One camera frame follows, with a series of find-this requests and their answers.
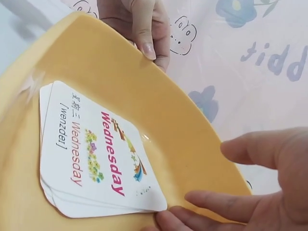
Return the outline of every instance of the stack of flashcards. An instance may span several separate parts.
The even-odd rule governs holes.
[[[55,81],[40,89],[40,183],[70,218],[167,208],[137,128]]]

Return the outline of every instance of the hand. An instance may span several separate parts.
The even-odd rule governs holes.
[[[160,212],[163,231],[307,231],[308,129],[255,132],[221,145],[231,161],[277,169],[281,192],[264,196],[232,196],[194,191],[186,200],[244,224],[219,223],[182,207]],[[142,231],[158,231],[149,227]]]
[[[98,0],[100,19],[135,43],[164,71],[170,59],[170,23],[161,0]]]

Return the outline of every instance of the cartoon bunny print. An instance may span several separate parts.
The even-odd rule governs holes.
[[[67,5],[69,5],[69,7],[74,10],[74,11],[82,11],[82,12],[85,12],[95,18],[98,18],[98,14],[95,12],[95,9],[94,11],[92,10],[91,8],[91,4],[89,3],[88,0],[79,0],[77,2],[75,2],[73,5],[72,5],[72,2],[73,1],[68,1],[68,0],[63,0],[64,3],[68,2]]]
[[[189,24],[188,18],[182,16],[171,25],[171,48],[178,55],[186,55],[192,49],[192,42],[197,36],[197,29]]]

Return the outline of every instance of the blue flower print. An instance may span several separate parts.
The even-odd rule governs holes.
[[[216,13],[233,28],[240,28],[257,17],[254,0],[218,0]]]
[[[218,113],[218,102],[213,100],[215,95],[215,87],[206,87],[203,92],[192,91],[188,94],[191,100],[203,112],[208,121],[212,123]]]

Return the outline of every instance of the bedsheet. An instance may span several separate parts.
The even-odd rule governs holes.
[[[96,0],[62,3],[99,18]],[[223,141],[250,131],[308,125],[308,2],[164,3],[172,33],[167,74],[202,110]],[[280,189],[275,170],[238,167],[254,194]]]

